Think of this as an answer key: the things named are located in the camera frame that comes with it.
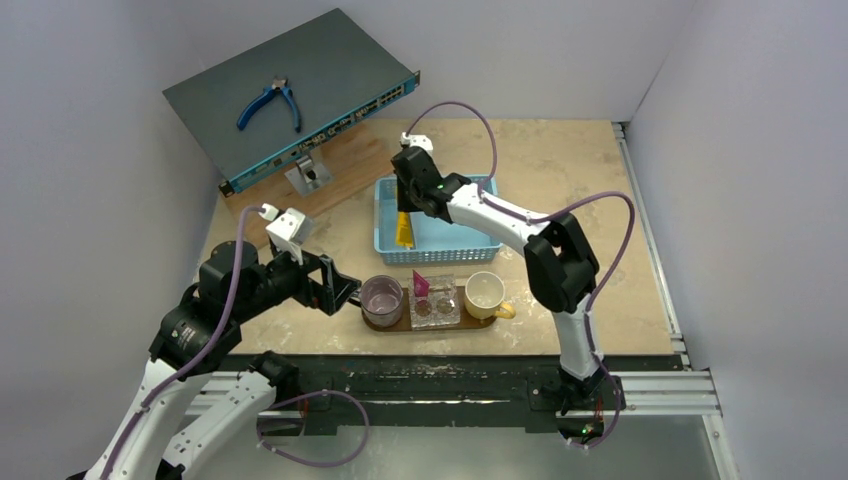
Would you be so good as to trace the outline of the yellow toothpaste tube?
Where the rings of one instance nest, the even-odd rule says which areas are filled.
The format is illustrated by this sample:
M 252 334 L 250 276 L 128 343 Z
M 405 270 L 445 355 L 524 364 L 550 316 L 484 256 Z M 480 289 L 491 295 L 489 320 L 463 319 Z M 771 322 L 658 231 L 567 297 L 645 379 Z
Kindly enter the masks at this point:
M 406 249 L 415 247 L 413 225 L 409 212 L 399 212 L 397 215 L 395 244 Z

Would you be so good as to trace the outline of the purple translucent cup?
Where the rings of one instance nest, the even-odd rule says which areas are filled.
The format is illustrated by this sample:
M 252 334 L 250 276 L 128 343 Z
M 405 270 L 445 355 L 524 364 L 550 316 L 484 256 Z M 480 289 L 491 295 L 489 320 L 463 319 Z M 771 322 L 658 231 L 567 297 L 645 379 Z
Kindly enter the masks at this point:
M 404 292 L 391 276 L 377 275 L 366 280 L 352 302 L 360 307 L 364 319 L 377 328 L 395 325 L 402 317 Z

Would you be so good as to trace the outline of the light blue plastic basket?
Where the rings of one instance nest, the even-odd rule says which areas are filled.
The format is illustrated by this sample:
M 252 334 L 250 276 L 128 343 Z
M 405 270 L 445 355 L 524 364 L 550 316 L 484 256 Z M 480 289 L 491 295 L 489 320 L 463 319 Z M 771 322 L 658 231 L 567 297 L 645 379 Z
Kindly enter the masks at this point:
M 397 220 L 396 178 L 380 178 L 375 183 L 373 244 L 386 265 L 488 263 L 502 247 L 484 233 L 421 212 L 410 215 L 414 245 L 404 247 L 396 243 Z

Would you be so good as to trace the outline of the clear glass toothbrush holder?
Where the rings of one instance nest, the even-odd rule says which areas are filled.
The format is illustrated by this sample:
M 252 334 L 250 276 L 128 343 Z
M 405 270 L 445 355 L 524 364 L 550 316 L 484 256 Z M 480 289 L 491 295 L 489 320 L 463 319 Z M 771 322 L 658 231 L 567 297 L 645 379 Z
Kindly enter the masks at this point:
M 457 326 L 461 320 L 461 312 L 455 276 L 439 275 L 425 278 L 430 282 L 430 292 L 427 297 L 415 297 L 413 281 L 410 280 L 411 329 L 413 331 L 435 330 Z

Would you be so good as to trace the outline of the yellow mug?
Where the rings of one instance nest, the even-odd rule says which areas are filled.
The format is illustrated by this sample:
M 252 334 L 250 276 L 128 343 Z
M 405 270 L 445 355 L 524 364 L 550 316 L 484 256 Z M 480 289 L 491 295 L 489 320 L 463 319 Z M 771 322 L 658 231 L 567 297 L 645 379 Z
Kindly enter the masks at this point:
M 505 301 L 506 288 L 495 273 L 479 271 L 472 274 L 464 286 L 466 311 L 479 320 L 490 317 L 514 319 L 515 308 Z

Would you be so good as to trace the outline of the dark wooden oval tray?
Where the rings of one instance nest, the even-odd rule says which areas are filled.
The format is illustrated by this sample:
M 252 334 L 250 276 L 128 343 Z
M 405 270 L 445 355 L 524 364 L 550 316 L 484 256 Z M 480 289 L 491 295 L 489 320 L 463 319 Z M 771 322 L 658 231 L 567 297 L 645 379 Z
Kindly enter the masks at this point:
M 394 332 L 394 333 L 405 333 L 405 332 L 423 332 L 423 331 L 453 331 L 453 330 L 476 330 L 483 329 L 492 325 L 497 319 L 495 317 L 490 317 L 485 320 L 479 320 L 473 318 L 465 309 L 464 305 L 464 286 L 457 287 L 458 296 L 459 296 L 459 305 L 461 312 L 461 320 L 457 326 L 446 329 L 435 329 L 435 330 L 416 330 L 413 331 L 410 325 L 410 315 L 409 315 L 409 295 L 406 288 L 403 288 L 404 299 L 403 299 L 403 313 L 401 319 L 392 327 L 388 328 L 377 328 L 371 324 L 369 324 L 363 317 L 363 321 L 366 325 L 374 331 L 378 332 Z

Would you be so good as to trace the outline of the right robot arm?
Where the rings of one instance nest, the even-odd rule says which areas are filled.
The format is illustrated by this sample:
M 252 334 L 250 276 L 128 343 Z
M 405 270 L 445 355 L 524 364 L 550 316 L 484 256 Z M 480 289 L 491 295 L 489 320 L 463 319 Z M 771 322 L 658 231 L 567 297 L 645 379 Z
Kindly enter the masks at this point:
M 456 173 L 442 175 L 431 154 L 404 145 L 391 164 L 396 175 L 398 208 L 472 228 L 520 254 L 535 300 L 552 315 L 560 348 L 562 410 L 594 404 L 608 384 L 617 411 L 623 389 L 604 362 L 591 311 L 600 264 L 577 218 L 559 213 L 546 218 L 519 213 L 497 197 L 485 197 L 477 183 Z

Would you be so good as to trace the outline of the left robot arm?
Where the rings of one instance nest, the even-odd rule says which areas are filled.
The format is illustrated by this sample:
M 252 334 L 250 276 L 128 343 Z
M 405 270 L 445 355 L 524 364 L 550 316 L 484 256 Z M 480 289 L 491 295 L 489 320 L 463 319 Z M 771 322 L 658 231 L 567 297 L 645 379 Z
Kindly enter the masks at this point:
M 360 281 L 333 260 L 278 253 L 262 265 L 256 248 L 216 246 L 199 280 L 161 321 L 133 403 L 106 450 L 79 479 L 197 479 L 229 439 L 261 411 L 308 403 L 299 369 L 266 351 L 253 357 L 224 397 L 189 424 L 185 413 L 241 342 L 241 326 L 293 299 L 326 315 L 352 301 Z

